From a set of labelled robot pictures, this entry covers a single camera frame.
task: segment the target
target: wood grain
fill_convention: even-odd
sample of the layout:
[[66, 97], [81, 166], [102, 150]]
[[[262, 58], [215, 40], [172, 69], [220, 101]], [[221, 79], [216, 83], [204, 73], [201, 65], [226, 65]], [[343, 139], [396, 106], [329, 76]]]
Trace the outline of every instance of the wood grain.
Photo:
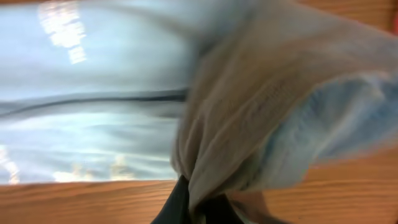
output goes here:
[[[30, 0], [0, 0], [0, 3]], [[306, 0], [307, 4], [389, 30], [391, 0]], [[0, 187], [0, 223], [146, 224], [174, 182], [112, 182]], [[394, 224], [398, 220], [398, 149], [367, 159], [313, 167], [303, 184], [264, 192], [279, 218], [305, 224]]]

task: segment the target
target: wooden surface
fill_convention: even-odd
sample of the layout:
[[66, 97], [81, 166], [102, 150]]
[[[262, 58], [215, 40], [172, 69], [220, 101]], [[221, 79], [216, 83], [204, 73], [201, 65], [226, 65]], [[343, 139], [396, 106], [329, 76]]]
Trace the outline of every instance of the wooden surface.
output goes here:
[[[15, 2], [26, 0], [0, 0]], [[390, 0], [306, 0], [320, 9], [388, 30]], [[162, 207], [173, 182], [17, 185], [0, 187], [0, 223], [146, 224]], [[314, 167], [298, 187], [264, 192], [279, 218], [305, 224], [395, 224], [398, 220], [398, 149], [368, 159]]]

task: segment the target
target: fabric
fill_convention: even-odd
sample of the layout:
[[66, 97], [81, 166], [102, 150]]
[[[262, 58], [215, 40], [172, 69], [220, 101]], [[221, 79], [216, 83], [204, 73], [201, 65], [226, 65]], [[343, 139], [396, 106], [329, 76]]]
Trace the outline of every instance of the fabric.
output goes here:
[[395, 37], [292, 1], [256, 11], [201, 64], [172, 154], [190, 212], [231, 191], [290, 187], [311, 164], [398, 128]]
[[0, 184], [177, 179], [186, 92], [244, 2], [2, 5]]

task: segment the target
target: black object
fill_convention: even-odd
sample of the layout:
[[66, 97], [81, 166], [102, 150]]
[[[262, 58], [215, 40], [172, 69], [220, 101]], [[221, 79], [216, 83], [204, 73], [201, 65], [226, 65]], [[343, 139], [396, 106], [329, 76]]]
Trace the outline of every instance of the black object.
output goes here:
[[[188, 212], [188, 181], [181, 176], [162, 210], [152, 224], [192, 224]], [[198, 206], [206, 224], [244, 224], [233, 210], [226, 195], [220, 195]]]

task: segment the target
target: beige cloth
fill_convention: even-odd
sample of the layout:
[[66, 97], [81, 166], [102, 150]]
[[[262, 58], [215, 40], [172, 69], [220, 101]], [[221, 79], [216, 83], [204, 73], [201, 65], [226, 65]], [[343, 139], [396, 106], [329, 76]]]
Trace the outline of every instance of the beige cloth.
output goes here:
[[285, 187], [272, 182], [277, 161], [256, 172], [270, 134], [323, 83], [391, 78], [397, 58], [387, 33], [295, 2], [261, 1], [204, 59], [190, 93], [172, 155], [190, 181], [190, 210], [232, 190]]

